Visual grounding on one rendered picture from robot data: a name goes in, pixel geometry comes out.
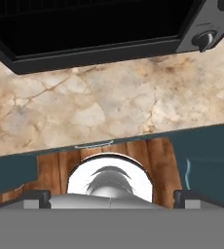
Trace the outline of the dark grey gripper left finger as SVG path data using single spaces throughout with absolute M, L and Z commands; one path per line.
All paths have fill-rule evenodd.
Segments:
M 50 208 L 51 192 L 48 190 L 29 191 L 15 199 L 0 203 L 6 209 L 46 209 Z

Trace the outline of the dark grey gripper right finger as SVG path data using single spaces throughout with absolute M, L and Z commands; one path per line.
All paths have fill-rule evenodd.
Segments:
M 176 190 L 173 192 L 173 197 L 173 207 L 176 209 L 224 208 L 224 203 L 212 200 L 205 195 L 195 193 L 191 190 Z

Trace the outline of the black and silver toaster oven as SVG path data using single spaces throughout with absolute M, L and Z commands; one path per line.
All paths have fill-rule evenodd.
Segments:
M 0 62 L 18 75 L 199 52 L 224 38 L 218 0 L 0 0 Z

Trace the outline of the teal cupboard door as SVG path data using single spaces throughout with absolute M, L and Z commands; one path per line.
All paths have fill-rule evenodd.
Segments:
M 191 191 L 224 203 L 224 124 L 186 129 L 169 136 L 185 185 L 186 160 L 191 162 Z
M 38 178 L 35 156 L 0 157 L 0 194 Z

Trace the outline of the white round object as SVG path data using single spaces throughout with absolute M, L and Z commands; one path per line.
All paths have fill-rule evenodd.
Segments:
M 138 161 L 118 153 L 82 160 L 69 174 L 66 193 L 52 196 L 53 209 L 162 209 L 153 183 Z

